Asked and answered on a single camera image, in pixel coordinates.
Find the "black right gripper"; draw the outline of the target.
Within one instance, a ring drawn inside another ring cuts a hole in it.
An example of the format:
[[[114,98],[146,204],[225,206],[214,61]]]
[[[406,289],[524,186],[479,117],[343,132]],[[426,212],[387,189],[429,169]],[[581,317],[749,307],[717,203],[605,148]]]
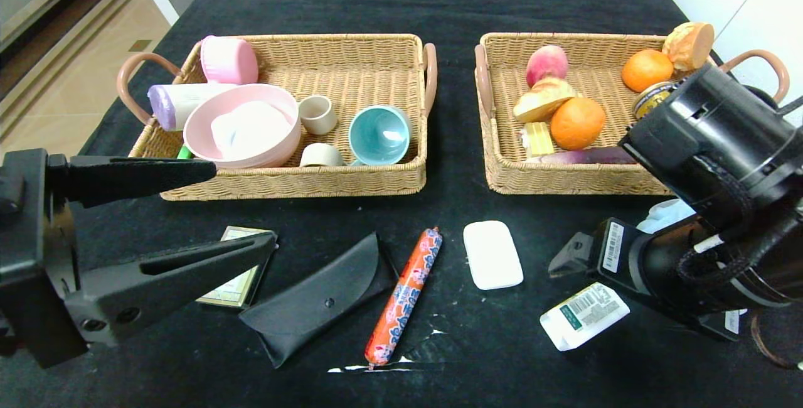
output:
[[[585,272],[592,250],[593,237],[575,233],[550,261],[548,275]],[[591,276],[631,298],[671,298],[681,292],[677,264],[687,250],[687,222],[649,234],[612,217],[595,235]]]

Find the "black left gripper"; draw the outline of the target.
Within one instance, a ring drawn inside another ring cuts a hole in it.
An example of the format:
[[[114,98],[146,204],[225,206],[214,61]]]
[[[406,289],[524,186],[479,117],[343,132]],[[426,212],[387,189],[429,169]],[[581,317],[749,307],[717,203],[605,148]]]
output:
[[[252,268],[251,235],[98,268],[74,292],[77,251],[65,199],[91,208],[216,174],[215,164],[197,159],[9,153],[2,164],[2,355],[26,349],[50,368],[86,353],[84,340],[118,345]]]

